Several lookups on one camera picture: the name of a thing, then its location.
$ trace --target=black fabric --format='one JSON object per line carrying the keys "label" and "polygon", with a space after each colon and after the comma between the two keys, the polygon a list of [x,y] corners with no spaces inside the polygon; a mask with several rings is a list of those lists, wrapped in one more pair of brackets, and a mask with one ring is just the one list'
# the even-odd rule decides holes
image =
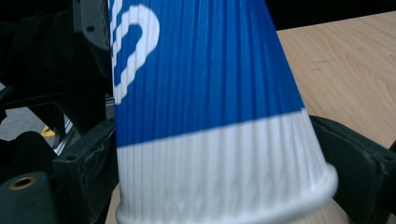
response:
{"label": "black fabric", "polygon": [[390,146],[389,150],[396,152],[396,141]]}
{"label": "black fabric", "polygon": [[97,69],[83,34],[74,34],[73,9],[37,13],[18,25],[0,23],[0,82],[29,91],[102,88],[108,85]]}
{"label": "black fabric", "polygon": [[2,224],[62,223],[56,211],[50,180],[42,172],[9,179],[0,185],[0,195]]}
{"label": "black fabric", "polygon": [[0,124],[3,121],[3,119],[5,119],[6,117],[7,117],[6,109],[4,108],[3,105],[0,104]]}
{"label": "black fabric", "polygon": [[338,174],[335,201],[360,224],[396,212],[396,153],[333,120],[311,116],[326,162]]}
{"label": "black fabric", "polygon": [[[106,119],[105,112],[98,110],[105,108],[104,95],[111,93],[111,80],[100,74],[83,34],[75,34],[70,1],[40,0],[37,5],[27,7],[32,4],[29,2],[2,2],[2,12],[17,10],[18,13],[3,13],[0,17],[0,82],[26,97],[59,91],[92,91],[97,96],[89,93],[79,96],[74,103],[57,103],[78,131],[85,133]],[[49,126],[56,123],[48,113],[37,115],[49,120]]]}
{"label": "black fabric", "polygon": [[0,184],[34,171],[50,175],[56,157],[46,140],[35,132],[22,133],[12,141],[0,140],[0,155]]}
{"label": "black fabric", "polygon": [[74,223],[93,223],[108,206],[119,181],[115,140],[115,120],[105,120],[53,161],[57,181],[71,195]]}

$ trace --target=wooden table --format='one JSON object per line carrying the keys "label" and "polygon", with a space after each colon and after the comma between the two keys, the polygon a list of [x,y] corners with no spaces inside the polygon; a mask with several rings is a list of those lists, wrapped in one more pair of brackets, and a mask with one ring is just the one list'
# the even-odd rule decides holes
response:
{"label": "wooden table", "polygon": [[[312,115],[390,147],[396,139],[396,11],[278,32]],[[106,223],[116,223],[116,189]],[[335,201],[293,224],[349,223]],[[396,223],[391,217],[389,223]]]}

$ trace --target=paper cup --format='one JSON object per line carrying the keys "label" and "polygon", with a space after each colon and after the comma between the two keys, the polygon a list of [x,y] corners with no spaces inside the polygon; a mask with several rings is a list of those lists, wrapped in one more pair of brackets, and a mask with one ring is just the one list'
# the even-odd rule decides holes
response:
{"label": "paper cup", "polygon": [[262,0],[109,1],[119,223],[277,223],[335,192]]}

